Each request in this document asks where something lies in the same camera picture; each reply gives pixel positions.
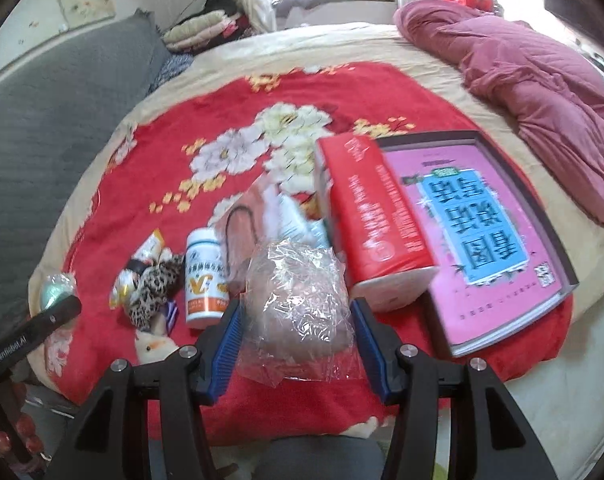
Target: metal screw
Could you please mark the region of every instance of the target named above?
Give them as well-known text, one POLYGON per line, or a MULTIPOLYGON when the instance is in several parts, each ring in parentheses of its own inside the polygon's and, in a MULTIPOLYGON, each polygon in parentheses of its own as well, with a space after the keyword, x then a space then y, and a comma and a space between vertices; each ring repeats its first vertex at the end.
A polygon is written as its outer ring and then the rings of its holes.
POLYGON ((478 372, 482 372, 486 369, 486 361, 481 357, 473 357, 470 360, 470 368, 473 370, 477 370, 478 372))
POLYGON ((127 366, 128 366, 127 360, 115 359, 115 361, 111 363, 111 370, 113 370, 114 372, 121 372, 127 366))
POLYGON ((400 354, 404 357, 415 357, 419 350, 415 345, 402 345, 400 348, 400 354))
POLYGON ((191 345, 183 346, 182 348, 179 349, 179 356, 184 357, 185 359, 190 359, 195 354, 197 354, 197 348, 195 348, 194 346, 191 346, 191 345))

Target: pink blanket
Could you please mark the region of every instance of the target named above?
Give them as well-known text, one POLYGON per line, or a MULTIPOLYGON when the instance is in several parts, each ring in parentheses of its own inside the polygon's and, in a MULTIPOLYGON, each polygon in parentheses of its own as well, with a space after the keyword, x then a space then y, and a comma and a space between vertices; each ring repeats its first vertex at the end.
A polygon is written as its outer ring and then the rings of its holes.
POLYGON ((395 24, 458 65, 470 92, 506 107, 555 179, 604 224, 604 81, 589 62, 524 25, 444 0, 409 3, 395 24))

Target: red tissue package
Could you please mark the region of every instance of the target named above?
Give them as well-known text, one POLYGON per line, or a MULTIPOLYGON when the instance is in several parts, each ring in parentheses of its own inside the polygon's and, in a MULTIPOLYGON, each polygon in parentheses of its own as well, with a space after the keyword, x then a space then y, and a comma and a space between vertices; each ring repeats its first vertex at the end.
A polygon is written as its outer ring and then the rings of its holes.
POLYGON ((437 273, 426 238, 378 145, 341 134, 315 145, 315 188, 352 298, 374 312, 406 306, 437 273))

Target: pink book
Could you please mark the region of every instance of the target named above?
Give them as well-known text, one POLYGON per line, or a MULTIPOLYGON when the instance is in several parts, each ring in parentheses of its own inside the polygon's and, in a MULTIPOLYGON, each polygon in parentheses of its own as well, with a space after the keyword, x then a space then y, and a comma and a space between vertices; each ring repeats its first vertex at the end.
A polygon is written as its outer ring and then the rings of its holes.
POLYGON ((577 286, 543 209, 479 132, 379 142, 440 267, 429 292, 453 356, 518 332, 577 286))

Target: leopard print fabric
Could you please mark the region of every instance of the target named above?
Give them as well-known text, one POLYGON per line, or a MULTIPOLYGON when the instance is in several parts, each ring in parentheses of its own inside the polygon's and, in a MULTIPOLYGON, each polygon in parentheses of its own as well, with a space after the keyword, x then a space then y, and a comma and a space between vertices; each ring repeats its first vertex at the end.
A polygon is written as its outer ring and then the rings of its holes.
POLYGON ((128 308, 128 317, 134 327, 151 330, 151 319, 175 293, 183 275, 184 254, 174 254, 169 260, 143 272, 128 308))

